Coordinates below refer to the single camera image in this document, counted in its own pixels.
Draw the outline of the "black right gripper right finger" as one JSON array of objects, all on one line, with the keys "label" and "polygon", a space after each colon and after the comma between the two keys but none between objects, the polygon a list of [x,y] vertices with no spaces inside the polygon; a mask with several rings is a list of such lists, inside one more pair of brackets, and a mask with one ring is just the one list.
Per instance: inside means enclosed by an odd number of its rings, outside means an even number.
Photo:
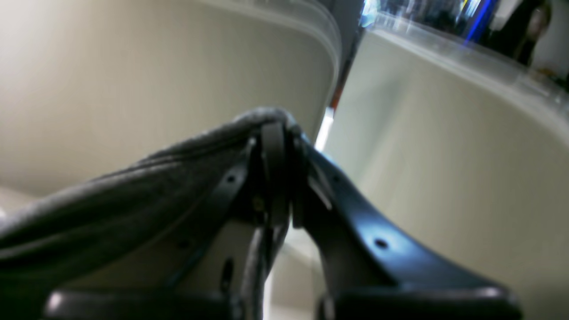
[{"label": "black right gripper right finger", "polygon": [[388,220],[304,139],[290,144],[293,226],[317,246],[317,320],[520,320],[508,288],[425,247]]}]

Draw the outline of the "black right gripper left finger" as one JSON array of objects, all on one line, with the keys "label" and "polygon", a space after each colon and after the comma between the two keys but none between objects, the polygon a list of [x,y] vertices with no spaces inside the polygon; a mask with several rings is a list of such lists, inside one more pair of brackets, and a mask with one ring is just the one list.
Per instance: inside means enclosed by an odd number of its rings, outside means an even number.
[{"label": "black right gripper left finger", "polygon": [[262,125],[215,186],[154,239],[55,289],[44,320],[249,320],[290,219],[288,135]]}]

